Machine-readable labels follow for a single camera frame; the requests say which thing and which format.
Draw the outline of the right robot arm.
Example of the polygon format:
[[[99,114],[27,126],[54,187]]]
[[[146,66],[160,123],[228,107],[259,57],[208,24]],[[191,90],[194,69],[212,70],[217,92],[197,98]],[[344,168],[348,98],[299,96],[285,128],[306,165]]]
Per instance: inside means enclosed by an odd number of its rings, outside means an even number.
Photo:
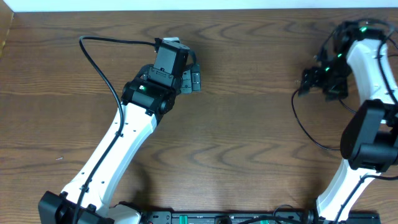
[[[344,21],[328,36],[307,68],[296,93],[322,90],[328,101],[348,96],[348,77],[354,76],[360,106],[343,131],[342,160],[332,181],[303,223],[379,223],[372,212],[351,208],[375,179],[397,164],[397,83],[389,65],[388,45],[396,28],[374,18]]]

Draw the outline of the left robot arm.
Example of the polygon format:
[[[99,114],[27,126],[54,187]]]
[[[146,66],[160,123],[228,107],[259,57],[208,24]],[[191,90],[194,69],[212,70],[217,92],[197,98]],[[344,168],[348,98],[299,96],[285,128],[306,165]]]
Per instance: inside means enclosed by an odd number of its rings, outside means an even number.
[[[47,191],[38,204],[42,223],[139,223],[141,213],[125,203],[110,205],[142,143],[154,132],[179,94],[200,91],[200,66],[179,38],[156,38],[157,56],[127,82],[111,126],[79,173],[60,194]]]

